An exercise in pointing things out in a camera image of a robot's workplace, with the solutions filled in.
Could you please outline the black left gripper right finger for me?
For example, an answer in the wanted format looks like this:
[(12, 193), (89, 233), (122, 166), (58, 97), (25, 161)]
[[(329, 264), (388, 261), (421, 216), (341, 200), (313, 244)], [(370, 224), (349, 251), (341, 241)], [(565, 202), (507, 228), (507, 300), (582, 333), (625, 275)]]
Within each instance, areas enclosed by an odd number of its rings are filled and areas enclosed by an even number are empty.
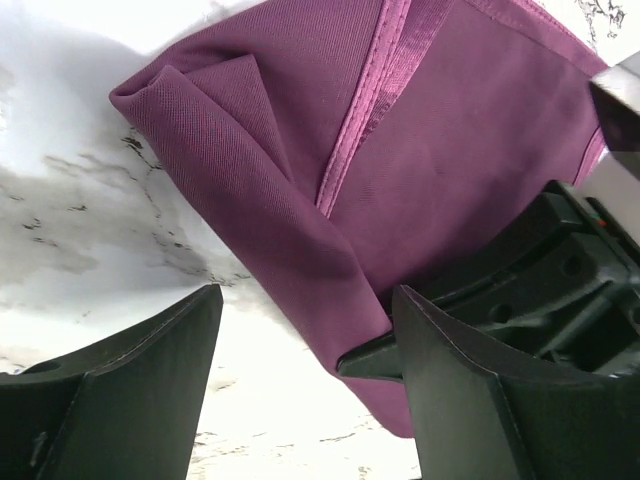
[(533, 358), (406, 286), (394, 331), (426, 479), (635, 479), (639, 377)]

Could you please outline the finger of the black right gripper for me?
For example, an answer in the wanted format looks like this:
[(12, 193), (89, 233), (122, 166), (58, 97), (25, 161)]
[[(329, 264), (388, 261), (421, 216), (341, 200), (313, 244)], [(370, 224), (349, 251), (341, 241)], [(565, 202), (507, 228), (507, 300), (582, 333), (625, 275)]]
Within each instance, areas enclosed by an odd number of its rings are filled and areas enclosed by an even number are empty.
[(400, 351), (394, 334), (384, 334), (340, 357), (342, 377), (403, 382)]

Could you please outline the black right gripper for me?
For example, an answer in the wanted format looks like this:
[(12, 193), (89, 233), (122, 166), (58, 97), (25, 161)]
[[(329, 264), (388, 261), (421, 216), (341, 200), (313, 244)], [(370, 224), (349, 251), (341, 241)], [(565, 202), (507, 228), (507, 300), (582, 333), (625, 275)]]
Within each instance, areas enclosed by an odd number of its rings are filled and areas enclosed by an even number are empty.
[(429, 286), (450, 316), (534, 357), (639, 369), (639, 244), (593, 197), (549, 182), (491, 242)]

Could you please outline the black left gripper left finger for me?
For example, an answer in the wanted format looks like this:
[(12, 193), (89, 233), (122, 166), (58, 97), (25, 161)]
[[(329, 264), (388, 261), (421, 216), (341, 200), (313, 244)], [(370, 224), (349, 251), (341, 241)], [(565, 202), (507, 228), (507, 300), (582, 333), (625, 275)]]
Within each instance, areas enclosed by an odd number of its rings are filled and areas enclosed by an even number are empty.
[(222, 308), (220, 288), (207, 285), (87, 347), (2, 374), (2, 478), (185, 478)]

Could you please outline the purple cloth napkin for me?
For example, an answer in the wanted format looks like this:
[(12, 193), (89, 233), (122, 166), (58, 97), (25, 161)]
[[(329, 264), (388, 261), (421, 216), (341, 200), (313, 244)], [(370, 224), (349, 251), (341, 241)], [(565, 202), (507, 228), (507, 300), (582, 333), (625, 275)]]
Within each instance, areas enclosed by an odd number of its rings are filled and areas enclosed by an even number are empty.
[(334, 372), (393, 286), (587, 176), (605, 67), (532, 1), (267, 1), (110, 100)]

